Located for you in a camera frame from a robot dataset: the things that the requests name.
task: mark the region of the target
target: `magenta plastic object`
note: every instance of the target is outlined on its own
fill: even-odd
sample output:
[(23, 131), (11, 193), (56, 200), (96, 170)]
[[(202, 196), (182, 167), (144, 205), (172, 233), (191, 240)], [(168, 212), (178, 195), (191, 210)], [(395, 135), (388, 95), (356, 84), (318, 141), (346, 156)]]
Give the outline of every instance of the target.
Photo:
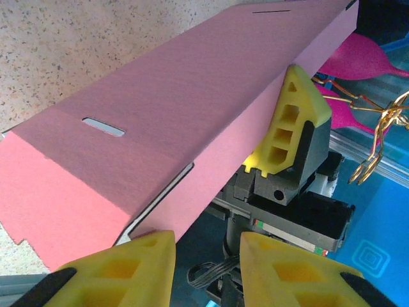
[(363, 80), (383, 74), (409, 77), (393, 66), (386, 53), (370, 38), (352, 33), (318, 70), (344, 80)]
[[(324, 88), (323, 86), (319, 84), (315, 84), (315, 85), (322, 95), (336, 96), (336, 97), (339, 96), (337, 93), (334, 93), (333, 91), (327, 88)], [(352, 111), (346, 102), (327, 98), (327, 103), (332, 109), (332, 122), (331, 122), (332, 129), (338, 129), (338, 128), (344, 128), (344, 127), (356, 127), (370, 134), (374, 133), (373, 129), (369, 128), (368, 126), (365, 126), (363, 123), (358, 122), (355, 119), (355, 117), (353, 117)]]

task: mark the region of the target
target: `screw hole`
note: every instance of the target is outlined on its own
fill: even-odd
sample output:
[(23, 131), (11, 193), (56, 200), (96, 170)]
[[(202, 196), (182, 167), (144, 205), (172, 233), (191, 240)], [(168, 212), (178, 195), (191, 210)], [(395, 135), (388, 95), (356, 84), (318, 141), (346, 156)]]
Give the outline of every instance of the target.
[(275, 190), (274, 191), (274, 197), (276, 200), (283, 200), (284, 199), (284, 193), (281, 192), (280, 190)]

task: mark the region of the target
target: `rectangular slot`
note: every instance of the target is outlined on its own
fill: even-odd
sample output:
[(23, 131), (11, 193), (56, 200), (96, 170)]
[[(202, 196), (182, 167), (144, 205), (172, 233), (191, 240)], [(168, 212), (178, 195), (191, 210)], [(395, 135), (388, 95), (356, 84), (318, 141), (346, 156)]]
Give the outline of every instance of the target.
[(270, 149), (270, 155), (268, 161), (274, 165), (280, 165), (287, 159), (287, 150), (272, 146)]
[(292, 136), (293, 131), (277, 128), (274, 134), (274, 141), (289, 145), (291, 143)]
[(300, 108), (292, 104), (286, 104), (280, 118), (281, 122), (295, 124), (300, 113)]
[(291, 10), (278, 10), (278, 11), (260, 11), (260, 12), (253, 12), (253, 14), (260, 14), (260, 13), (281, 13), (281, 12), (290, 12)]
[(95, 120), (90, 117), (85, 117), (82, 119), (82, 121), (87, 125), (90, 125), (91, 127), (97, 128), (98, 130), (109, 133), (113, 136), (123, 136), (125, 134), (124, 130), (118, 129), (116, 127), (108, 125), (107, 123), (100, 122), (99, 120)]

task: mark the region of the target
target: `black cable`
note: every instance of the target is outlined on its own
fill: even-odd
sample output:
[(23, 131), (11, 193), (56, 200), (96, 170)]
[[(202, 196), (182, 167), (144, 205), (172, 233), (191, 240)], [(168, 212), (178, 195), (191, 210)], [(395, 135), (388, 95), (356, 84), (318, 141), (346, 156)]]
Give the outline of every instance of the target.
[[(207, 287), (215, 280), (218, 280), (223, 275), (232, 271), (239, 263), (239, 256), (231, 256), (225, 259), (221, 264), (216, 265), (213, 262), (205, 262), (195, 265), (187, 271), (187, 283), (196, 289)], [(203, 269), (208, 270), (199, 277), (196, 277), (196, 273)]]

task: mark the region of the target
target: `box cutout hole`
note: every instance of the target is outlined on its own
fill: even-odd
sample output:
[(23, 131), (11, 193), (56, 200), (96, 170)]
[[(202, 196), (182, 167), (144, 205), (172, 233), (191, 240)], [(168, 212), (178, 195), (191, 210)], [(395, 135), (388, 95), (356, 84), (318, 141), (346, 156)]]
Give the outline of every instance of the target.
[(297, 88), (295, 87), (295, 85), (294, 85), (293, 82), (290, 82), (290, 83), (289, 83), (288, 91), (290, 91), (290, 92), (292, 92), (292, 93), (296, 93), (296, 92), (297, 92)]
[(282, 281), (288, 282), (322, 282), (322, 274), (307, 262), (283, 262), (273, 264)]
[(298, 114), (300, 114), (300, 108), (292, 104), (286, 104), (284, 106), (284, 111), (282, 112), (280, 121), (284, 123), (295, 124)]
[(284, 130), (284, 129), (280, 129), (277, 128), (277, 130), (275, 131), (274, 134), (274, 138), (278, 141), (280, 141), (281, 143), (285, 143), (285, 144), (290, 144), (291, 143), (291, 137), (293, 136), (293, 132), (289, 131), (289, 130)]
[(100, 122), (99, 120), (95, 120), (90, 117), (85, 117), (82, 119), (82, 121), (87, 125), (90, 125), (91, 127), (112, 134), (113, 136), (123, 136), (125, 134), (124, 130), (118, 129), (114, 126), (108, 125), (107, 123)]
[(81, 299), (78, 302), (79, 304), (75, 304), (75, 306), (117, 307), (120, 305), (126, 292), (126, 288), (119, 287), (86, 288), (81, 295)]
[(301, 307), (353, 307), (352, 302), (337, 294), (302, 293), (295, 296)]
[(268, 161), (272, 164), (279, 165), (286, 160), (287, 153), (287, 150), (272, 146), (270, 149), (270, 155), (268, 155)]
[(96, 274), (101, 278), (131, 278), (140, 262), (137, 260), (115, 259), (107, 262)]

